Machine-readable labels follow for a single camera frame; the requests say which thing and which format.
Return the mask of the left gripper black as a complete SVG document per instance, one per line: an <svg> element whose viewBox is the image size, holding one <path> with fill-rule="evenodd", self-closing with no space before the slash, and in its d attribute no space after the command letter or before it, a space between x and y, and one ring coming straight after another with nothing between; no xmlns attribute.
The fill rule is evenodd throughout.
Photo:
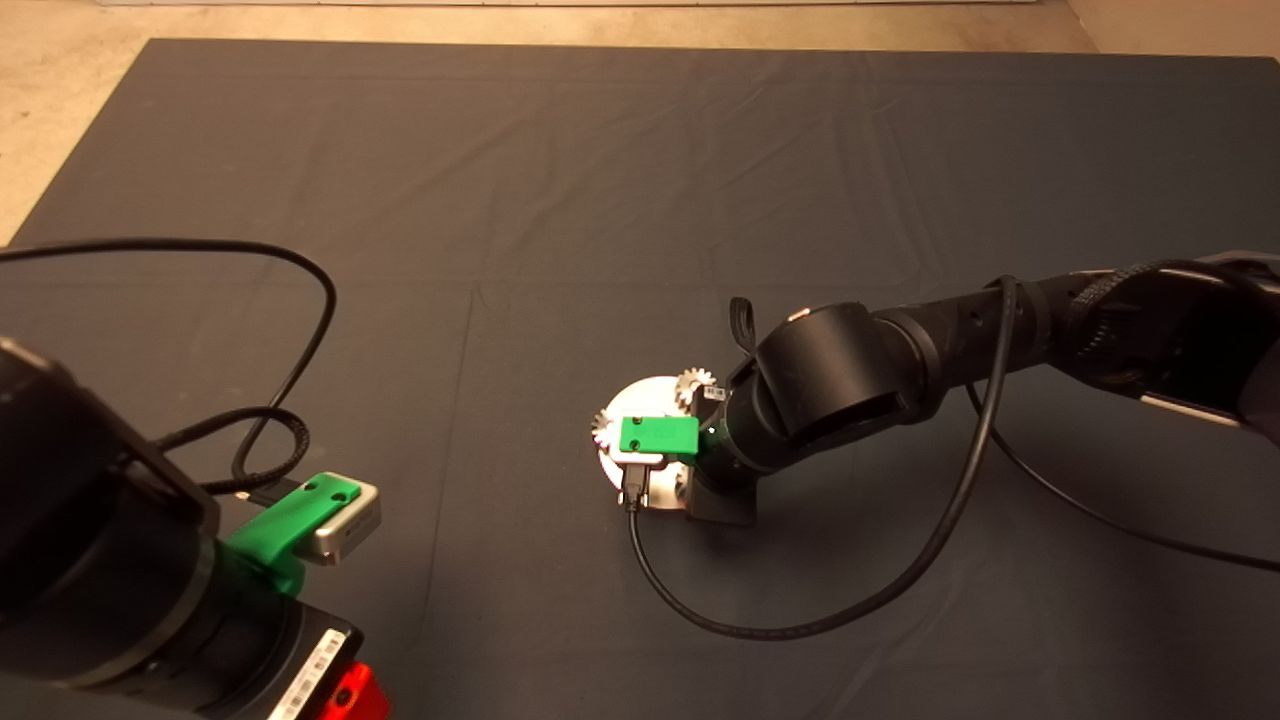
<svg viewBox="0 0 1280 720"><path fill-rule="evenodd" d="M276 591L207 591L189 620L189 700L201 719L385 720L364 633Z"/></svg>

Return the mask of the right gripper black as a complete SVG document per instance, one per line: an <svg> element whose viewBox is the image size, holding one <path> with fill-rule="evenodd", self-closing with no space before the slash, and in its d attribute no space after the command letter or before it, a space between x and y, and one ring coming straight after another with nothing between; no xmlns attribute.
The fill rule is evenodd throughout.
<svg viewBox="0 0 1280 720"><path fill-rule="evenodd" d="M698 386L689 411L699 420L698 451L690 461L686 511L699 521L750 527L756 521L759 473L732 439L727 416L728 393Z"/></svg>

